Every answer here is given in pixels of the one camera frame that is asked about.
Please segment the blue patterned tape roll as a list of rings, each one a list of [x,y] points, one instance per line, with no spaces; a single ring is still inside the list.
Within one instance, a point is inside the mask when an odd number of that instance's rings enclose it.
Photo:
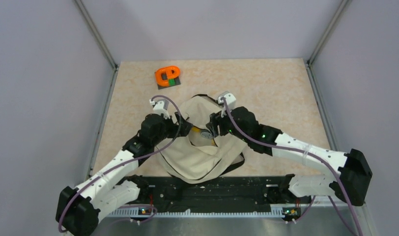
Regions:
[[[208,132],[208,131],[201,131],[200,132],[201,136],[207,139],[213,139],[214,136],[212,133]]]

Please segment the beige canvas backpack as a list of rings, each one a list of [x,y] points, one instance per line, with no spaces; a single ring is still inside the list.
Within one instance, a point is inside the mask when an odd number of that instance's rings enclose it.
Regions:
[[[207,139],[192,127],[210,132],[206,124],[209,115],[221,109],[206,94],[197,94],[179,107],[188,125],[188,134],[176,140],[158,154],[158,161],[170,175],[186,183],[196,184],[215,179],[244,164],[246,143],[235,136],[225,135]]]

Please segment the orange toy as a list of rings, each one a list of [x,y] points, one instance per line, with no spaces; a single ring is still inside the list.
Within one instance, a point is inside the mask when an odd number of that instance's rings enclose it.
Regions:
[[[171,65],[155,71],[155,81],[159,90],[181,85],[181,71],[177,66]]]

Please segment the yellow eraser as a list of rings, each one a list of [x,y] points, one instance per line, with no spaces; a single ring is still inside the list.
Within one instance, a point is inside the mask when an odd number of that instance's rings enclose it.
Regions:
[[[198,128],[198,127],[192,127],[191,129],[192,132],[196,132],[196,133],[201,133],[202,129]]]

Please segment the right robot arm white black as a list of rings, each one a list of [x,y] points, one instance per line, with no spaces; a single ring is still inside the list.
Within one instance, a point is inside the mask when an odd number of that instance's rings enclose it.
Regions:
[[[372,171],[364,154],[357,149],[341,152],[305,143],[280,129],[259,123],[245,107],[235,108],[230,115],[212,113],[206,127],[214,136],[231,134],[257,153],[289,159],[322,173],[289,174],[287,183],[279,189],[280,198],[286,203],[316,195],[335,195],[357,207],[365,203]]]

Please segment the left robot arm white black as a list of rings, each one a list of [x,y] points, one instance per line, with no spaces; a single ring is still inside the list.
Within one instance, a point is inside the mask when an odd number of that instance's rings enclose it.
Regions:
[[[123,178],[139,163],[156,154],[154,148],[163,140],[185,137],[192,124],[177,115],[177,123],[163,115],[149,114],[136,136],[128,140],[117,155],[99,172],[74,188],[65,187],[59,196],[56,221],[61,233],[91,235],[111,212],[127,202],[143,203],[149,190]]]

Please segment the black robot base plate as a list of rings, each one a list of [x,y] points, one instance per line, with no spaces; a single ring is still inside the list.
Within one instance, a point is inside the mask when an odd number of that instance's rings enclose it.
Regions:
[[[313,195],[296,197],[286,187],[285,177],[218,177],[199,184],[189,184],[176,177],[124,177],[139,187],[140,193],[131,205],[151,205],[164,215],[243,215],[245,213],[278,213],[276,207],[302,207]]]

